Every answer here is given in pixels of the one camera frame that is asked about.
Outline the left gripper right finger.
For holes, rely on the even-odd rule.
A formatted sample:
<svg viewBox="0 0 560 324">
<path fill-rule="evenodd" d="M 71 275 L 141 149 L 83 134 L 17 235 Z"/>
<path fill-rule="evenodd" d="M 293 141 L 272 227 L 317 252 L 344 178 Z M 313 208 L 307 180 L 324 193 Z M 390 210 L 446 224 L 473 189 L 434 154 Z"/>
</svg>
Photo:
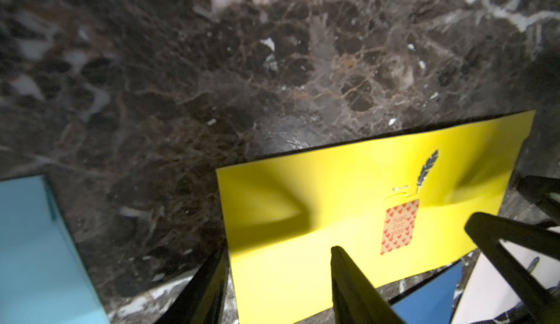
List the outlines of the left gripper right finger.
<svg viewBox="0 0 560 324">
<path fill-rule="evenodd" d="M 330 265 L 335 322 L 404 324 L 342 247 L 331 248 Z"/>
</svg>

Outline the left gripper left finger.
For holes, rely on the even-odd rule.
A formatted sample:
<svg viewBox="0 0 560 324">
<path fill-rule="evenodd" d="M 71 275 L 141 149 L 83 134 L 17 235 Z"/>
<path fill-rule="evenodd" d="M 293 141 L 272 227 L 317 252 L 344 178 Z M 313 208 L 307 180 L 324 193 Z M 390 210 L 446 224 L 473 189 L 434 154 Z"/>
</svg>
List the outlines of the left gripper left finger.
<svg viewBox="0 0 560 324">
<path fill-rule="evenodd" d="M 228 249 L 218 248 L 156 324 L 220 323 L 228 286 Z"/>
</svg>

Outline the yellow envelope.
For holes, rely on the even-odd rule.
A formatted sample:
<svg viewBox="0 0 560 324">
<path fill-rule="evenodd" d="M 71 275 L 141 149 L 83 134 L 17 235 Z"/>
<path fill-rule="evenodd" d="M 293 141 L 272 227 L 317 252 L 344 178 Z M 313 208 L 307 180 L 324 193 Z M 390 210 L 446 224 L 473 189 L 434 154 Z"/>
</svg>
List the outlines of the yellow envelope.
<svg viewBox="0 0 560 324">
<path fill-rule="evenodd" d="M 239 320 L 297 323 L 330 308 L 331 250 L 376 287 L 473 251 L 535 113 L 223 167 L 217 181 Z"/>
</svg>

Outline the light blue envelope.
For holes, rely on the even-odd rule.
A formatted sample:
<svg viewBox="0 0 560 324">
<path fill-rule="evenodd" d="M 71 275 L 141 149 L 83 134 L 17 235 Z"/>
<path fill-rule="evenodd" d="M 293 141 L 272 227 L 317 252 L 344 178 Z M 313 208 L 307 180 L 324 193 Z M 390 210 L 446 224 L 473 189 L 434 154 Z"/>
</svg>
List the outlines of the light blue envelope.
<svg viewBox="0 0 560 324">
<path fill-rule="evenodd" d="M 1 182 L 1 322 L 107 323 L 42 176 Z"/>
</svg>

